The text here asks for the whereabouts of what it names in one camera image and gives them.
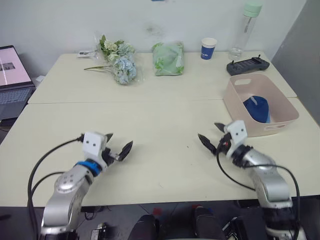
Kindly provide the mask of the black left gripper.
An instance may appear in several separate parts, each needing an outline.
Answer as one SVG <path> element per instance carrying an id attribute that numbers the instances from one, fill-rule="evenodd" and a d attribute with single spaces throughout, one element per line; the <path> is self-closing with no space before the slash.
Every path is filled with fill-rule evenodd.
<path id="1" fill-rule="evenodd" d="M 114 134 L 113 133 L 107 133 L 104 135 L 104 145 L 107 145 L 107 143 L 110 141 Z M 109 166 L 111 166 L 115 161 L 122 162 L 127 157 L 127 155 L 130 153 L 133 146 L 133 141 L 128 142 L 123 148 L 120 153 L 112 153 L 111 149 L 106 147 L 101 152 L 101 157 L 105 165 L 103 166 L 102 170 L 105 171 Z"/>

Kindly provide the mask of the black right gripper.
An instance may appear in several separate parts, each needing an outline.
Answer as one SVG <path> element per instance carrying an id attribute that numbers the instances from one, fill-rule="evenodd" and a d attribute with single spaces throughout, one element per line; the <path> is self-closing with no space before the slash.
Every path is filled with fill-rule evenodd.
<path id="1" fill-rule="evenodd" d="M 220 122 L 215 122 L 214 125 L 222 132 L 225 133 L 226 125 Z M 202 134 L 197 134 L 201 143 L 212 153 L 227 153 L 231 147 L 232 136 L 230 133 L 225 134 L 219 141 L 217 148 L 210 142 L 210 140 Z"/>

